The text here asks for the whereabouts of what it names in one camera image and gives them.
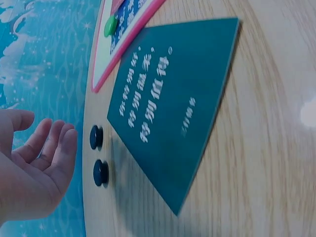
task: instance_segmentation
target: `blue wall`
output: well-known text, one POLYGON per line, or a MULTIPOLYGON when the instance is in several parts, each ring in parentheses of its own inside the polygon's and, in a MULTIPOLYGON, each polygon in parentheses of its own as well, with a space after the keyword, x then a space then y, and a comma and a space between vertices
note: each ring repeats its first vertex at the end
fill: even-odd
POLYGON ((0 0, 0 108, 32 110, 34 125, 16 133, 22 145, 43 118, 79 132, 74 178, 48 218, 9 222, 1 237, 85 236, 82 127, 88 64, 100 0, 0 0))

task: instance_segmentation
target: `pink border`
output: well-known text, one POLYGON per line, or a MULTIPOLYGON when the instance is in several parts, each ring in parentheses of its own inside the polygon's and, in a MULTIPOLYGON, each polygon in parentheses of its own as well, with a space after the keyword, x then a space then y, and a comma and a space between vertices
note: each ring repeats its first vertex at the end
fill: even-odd
MULTIPOLYGON (((160 6, 164 3, 165 0, 154 0, 148 7, 148 9, 145 11, 145 13, 140 17, 140 19, 136 22, 134 28, 131 30, 130 34, 126 37, 126 40, 123 42, 121 47, 118 49, 117 53, 114 55, 108 66, 106 67, 104 73, 101 76, 101 79, 93 88, 93 80, 94 80, 94 69, 95 69, 95 60, 96 60, 96 53, 94 56, 94 62, 93 62, 93 72, 92 72, 92 84, 91 84, 91 91, 94 93, 98 93, 100 88, 102 87, 103 83, 106 81, 108 76, 110 75, 111 71, 115 67, 115 65, 120 60, 121 56, 124 54, 128 46, 132 43, 132 41, 135 39, 137 34, 141 31, 141 29, 146 25, 146 23, 149 21, 149 19, 155 14, 155 12, 160 8, 160 6)), ((100 28, 101 28, 101 22, 99 25, 99 31, 97 34, 97 45, 96 45, 96 51, 98 50, 98 40, 99 40, 99 34, 100 34, 100 28)))

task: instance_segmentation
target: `black button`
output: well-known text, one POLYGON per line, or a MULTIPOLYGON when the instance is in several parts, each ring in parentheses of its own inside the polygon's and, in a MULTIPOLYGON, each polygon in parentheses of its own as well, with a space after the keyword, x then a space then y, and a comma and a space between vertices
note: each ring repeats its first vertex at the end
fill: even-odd
POLYGON ((103 143, 103 129, 98 128, 97 125, 94 125, 90 132, 90 146, 93 150, 97 147, 102 147, 103 143))
POLYGON ((109 166, 105 161, 97 160, 93 168, 93 179, 96 186, 100 187, 102 184, 107 185, 109 182, 109 166))

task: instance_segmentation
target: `green card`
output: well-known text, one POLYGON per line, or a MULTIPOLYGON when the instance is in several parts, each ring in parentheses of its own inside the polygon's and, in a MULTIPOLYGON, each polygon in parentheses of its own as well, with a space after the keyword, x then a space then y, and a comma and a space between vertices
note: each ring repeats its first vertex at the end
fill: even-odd
POLYGON ((108 120, 176 215, 214 124, 238 26, 229 18, 144 28, 122 57, 108 120))

